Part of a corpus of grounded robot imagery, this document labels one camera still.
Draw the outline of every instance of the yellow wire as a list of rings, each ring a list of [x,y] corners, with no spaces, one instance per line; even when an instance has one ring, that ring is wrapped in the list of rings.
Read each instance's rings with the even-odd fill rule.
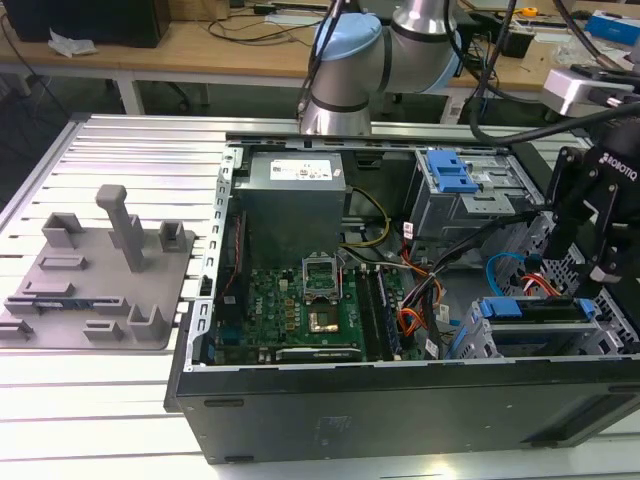
[[[382,208],[382,205],[380,205],[375,198],[373,198],[371,195],[369,195],[369,193],[367,193],[366,191],[364,191],[360,187],[353,187],[353,191],[354,192],[359,192],[367,200],[369,200],[371,203],[373,203],[378,210],[380,210],[380,212],[384,216],[384,230],[382,231],[382,235],[380,235],[375,240],[369,240],[369,241],[366,241],[366,242],[356,242],[356,243],[341,243],[340,246],[341,247],[355,247],[355,248],[375,247],[375,246],[381,244],[382,242],[384,242],[386,240],[386,238],[389,236],[389,232],[391,231],[391,219],[387,215],[387,212],[384,210],[384,208]]]

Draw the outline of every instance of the white paper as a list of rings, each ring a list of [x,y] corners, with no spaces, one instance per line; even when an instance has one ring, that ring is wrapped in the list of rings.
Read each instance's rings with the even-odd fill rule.
[[[49,29],[49,33],[51,34],[49,47],[67,58],[71,58],[74,55],[90,55],[92,53],[98,53],[98,50],[92,40],[72,40],[70,38],[63,37],[62,35],[58,35],[51,29]]]

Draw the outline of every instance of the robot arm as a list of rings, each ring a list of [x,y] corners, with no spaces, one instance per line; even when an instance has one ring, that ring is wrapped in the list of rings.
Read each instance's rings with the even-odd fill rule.
[[[369,135],[371,93],[416,93],[446,85],[458,62],[444,28],[443,8],[443,0],[406,0],[390,28],[372,15],[342,14],[302,107],[301,133]],[[325,22],[317,43],[328,29]]]

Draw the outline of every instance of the computer tower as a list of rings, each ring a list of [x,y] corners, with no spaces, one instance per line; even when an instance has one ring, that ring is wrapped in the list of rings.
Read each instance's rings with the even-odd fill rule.
[[[20,40],[44,42],[49,30],[72,39],[154,48],[171,21],[168,0],[6,0]]]

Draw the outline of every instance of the red cable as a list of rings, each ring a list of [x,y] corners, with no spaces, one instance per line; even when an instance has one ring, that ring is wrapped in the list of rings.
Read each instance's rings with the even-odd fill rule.
[[[220,295],[218,295],[216,302],[219,302],[226,295],[227,291],[231,287],[231,284],[233,283],[233,281],[236,279],[236,276],[238,275],[238,266],[240,264],[240,217],[236,217],[236,242],[235,243],[236,243],[236,259],[235,259],[235,265],[233,267],[233,273],[231,274],[231,278],[229,278],[227,285],[224,287],[224,290],[222,290]]]

